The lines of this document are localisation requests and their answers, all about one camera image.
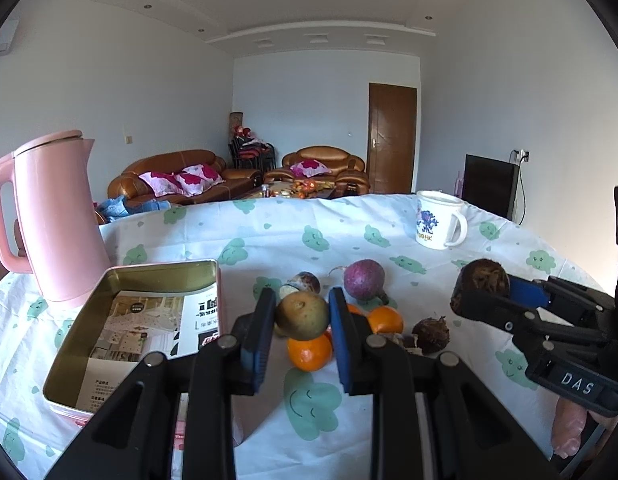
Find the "black television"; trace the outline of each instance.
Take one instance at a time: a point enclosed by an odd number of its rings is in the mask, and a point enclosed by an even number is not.
[[[462,199],[481,209],[513,220],[520,167],[503,160],[467,155]]]

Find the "living room wall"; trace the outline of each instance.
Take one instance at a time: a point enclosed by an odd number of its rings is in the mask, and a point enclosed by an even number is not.
[[[369,83],[417,88],[420,58],[363,50],[302,50],[236,59],[233,110],[276,148],[337,146],[367,160]],[[420,142],[420,102],[416,126]]]
[[[80,129],[96,139],[88,173],[97,202],[139,158],[190,148],[228,156],[232,71],[228,54],[140,14],[30,0],[12,51],[0,57],[0,156],[37,136]],[[3,188],[9,225],[10,195]]]
[[[585,0],[468,0],[434,53],[423,65],[419,189],[451,192],[466,153],[529,150],[523,226],[612,292],[618,51],[593,10]]]

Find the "blue gripper pad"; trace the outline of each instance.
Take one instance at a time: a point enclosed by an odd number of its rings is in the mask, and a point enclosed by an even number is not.
[[[351,327],[353,322],[351,314],[347,309],[347,301],[340,287],[334,287],[329,292],[329,316],[331,318],[331,339],[333,341],[333,351],[336,354],[336,364],[338,365],[338,375],[340,383],[345,393],[351,391],[351,383],[353,380],[351,363],[351,352],[347,344],[347,336],[345,335],[344,323],[349,321]]]
[[[276,293],[269,287],[263,288],[240,350],[240,361],[243,368],[251,374],[251,387],[254,393],[258,393],[262,382],[265,380],[273,336],[275,308]]]
[[[528,308],[546,307],[549,304],[549,294],[544,291],[542,285],[529,282],[509,275],[511,285],[509,299]]]

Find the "tablecloth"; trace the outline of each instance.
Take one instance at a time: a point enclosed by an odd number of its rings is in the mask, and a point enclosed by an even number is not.
[[[406,330],[425,317],[445,316],[451,330],[447,349],[467,362],[550,456],[556,396],[525,378],[526,361],[510,335],[459,318],[449,298],[459,269],[483,257],[527,279],[551,274],[597,284],[531,232],[470,205],[465,210],[469,234],[460,246],[424,248],[415,238],[416,213],[414,195],[268,198],[134,215],[101,226],[101,232],[112,264],[217,259],[230,323],[252,311],[264,286],[277,288],[308,270],[326,294],[342,285],[342,273],[329,276],[331,269],[373,258],[385,268],[390,304],[403,315]],[[366,310],[379,304],[349,300]],[[41,391],[77,314],[48,308],[31,275],[8,274],[0,282],[0,442],[30,480],[43,478],[79,430],[51,412]],[[301,395],[303,402],[295,402]],[[344,395],[335,362],[314,373],[300,372],[292,367],[284,341],[274,339],[260,394],[238,398],[236,407],[246,434],[235,450],[239,478],[358,480],[368,475],[371,398]],[[311,408],[322,416],[308,422],[302,414]],[[175,478],[180,459],[176,452]]]

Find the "wooden door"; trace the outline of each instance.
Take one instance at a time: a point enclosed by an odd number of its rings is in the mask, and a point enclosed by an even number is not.
[[[406,86],[369,84],[367,172],[372,193],[411,192],[416,92]]]

